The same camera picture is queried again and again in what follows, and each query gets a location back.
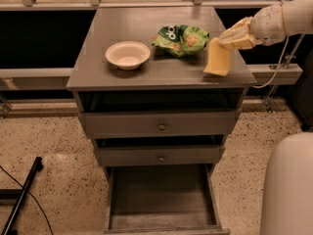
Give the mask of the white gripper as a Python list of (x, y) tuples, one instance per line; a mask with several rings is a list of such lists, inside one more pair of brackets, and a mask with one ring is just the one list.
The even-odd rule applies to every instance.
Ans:
[(259, 44), (271, 46), (285, 39), (283, 8), (276, 3), (226, 29), (219, 37), (219, 44), (226, 49), (252, 49)]

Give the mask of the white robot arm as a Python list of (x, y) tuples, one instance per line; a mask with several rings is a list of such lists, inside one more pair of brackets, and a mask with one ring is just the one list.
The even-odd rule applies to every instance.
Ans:
[[(277, 2), (224, 31), (228, 49), (270, 46), (296, 34), (313, 33), (313, 0)], [(265, 175), (260, 235), (313, 235), (313, 133), (281, 141)]]

